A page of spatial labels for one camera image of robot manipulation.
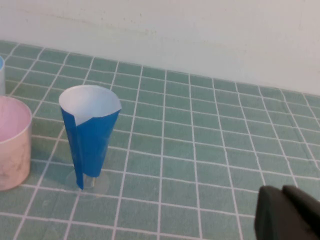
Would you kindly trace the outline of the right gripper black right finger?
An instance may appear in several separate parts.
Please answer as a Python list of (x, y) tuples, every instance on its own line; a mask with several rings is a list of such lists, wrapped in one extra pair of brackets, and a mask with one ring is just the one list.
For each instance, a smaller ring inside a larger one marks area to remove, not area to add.
[(309, 229), (320, 239), (320, 202), (293, 185), (284, 185), (282, 192), (293, 204)]

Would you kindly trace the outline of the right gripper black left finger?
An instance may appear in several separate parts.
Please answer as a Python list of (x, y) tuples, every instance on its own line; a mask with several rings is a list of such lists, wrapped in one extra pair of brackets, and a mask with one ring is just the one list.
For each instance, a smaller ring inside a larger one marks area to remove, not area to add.
[(311, 228), (285, 194), (273, 186), (259, 189), (254, 231), (258, 240), (303, 240)]

